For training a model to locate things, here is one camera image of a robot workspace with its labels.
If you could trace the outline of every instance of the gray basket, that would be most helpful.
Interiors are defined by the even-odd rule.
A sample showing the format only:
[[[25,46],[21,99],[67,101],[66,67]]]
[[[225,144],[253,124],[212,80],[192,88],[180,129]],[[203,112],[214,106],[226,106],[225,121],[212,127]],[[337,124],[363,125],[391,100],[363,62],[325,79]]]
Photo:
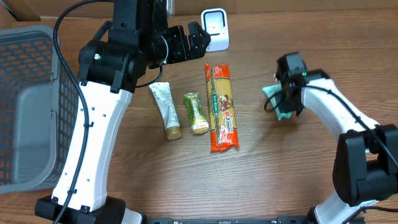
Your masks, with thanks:
[[[78,95],[52,32],[0,31],[0,194],[55,187],[65,165]]]

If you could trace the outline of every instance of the snack packet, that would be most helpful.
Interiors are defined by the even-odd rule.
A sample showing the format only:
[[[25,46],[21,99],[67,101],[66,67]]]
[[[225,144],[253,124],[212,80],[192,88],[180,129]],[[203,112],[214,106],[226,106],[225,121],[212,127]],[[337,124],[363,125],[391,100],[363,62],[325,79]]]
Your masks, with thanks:
[[[211,151],[239,148],[228,65],[205,65],[210,114]]]
[[[199,93],[187,93],[184,102],[188,107],[189,123],[191,124],[192,134],[203,134],[209,130],[205,114],[200,104]]]

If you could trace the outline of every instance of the green label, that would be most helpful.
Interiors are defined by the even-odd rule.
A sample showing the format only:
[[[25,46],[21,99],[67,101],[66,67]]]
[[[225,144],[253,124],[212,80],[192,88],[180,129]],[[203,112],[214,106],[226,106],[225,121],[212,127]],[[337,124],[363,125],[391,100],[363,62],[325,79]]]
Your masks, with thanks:
[[[217,115],[218,114],[218,95],[217,95],[217,93],[211,94],[211,100],[213,103],[213,114]]]

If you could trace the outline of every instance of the teal cloth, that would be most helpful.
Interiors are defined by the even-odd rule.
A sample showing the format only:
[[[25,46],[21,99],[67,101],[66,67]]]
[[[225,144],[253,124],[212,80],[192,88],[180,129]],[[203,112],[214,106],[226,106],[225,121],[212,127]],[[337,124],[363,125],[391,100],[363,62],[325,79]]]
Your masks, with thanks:
[[[268,98],[270,98],[273,94],[275,94],[276,92],[281,91],[281,90],[282,90],[282,86],[281,86],[280,84],[276,84],[276,85],[272,85],[272,86],[267,86],[267,87],[264,87],[264,88],[262,89],[262,91],[264,92],[264,94],[265,94]],[[271,99],[271,104],[272,104],[272,107],[273,107],[273,108],[276,107],[277,102],[276,102],[275,97],[273,97],[273,98]],[[276,112],[276,115],[278,116],[278,120],[279,120],[279,121],[280,121],[282,118],[289,119],[289,118],[292,116],[292,114],[293,114],[292,112],[289,112],[289,113],[281,113],[281,112],[279,111],[278,108],[275,109],[275,112]]]

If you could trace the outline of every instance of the green and yellow packet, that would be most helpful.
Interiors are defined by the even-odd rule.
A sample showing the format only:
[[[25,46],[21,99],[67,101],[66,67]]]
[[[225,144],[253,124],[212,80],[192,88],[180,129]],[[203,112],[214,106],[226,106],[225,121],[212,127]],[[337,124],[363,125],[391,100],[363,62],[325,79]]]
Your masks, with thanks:
[[[184,102],[188,107],[189,122],[192,134],[203,134],[209,130],[209,123],[206,121],[205,114],[200,104],[199,93],[187,93]]]

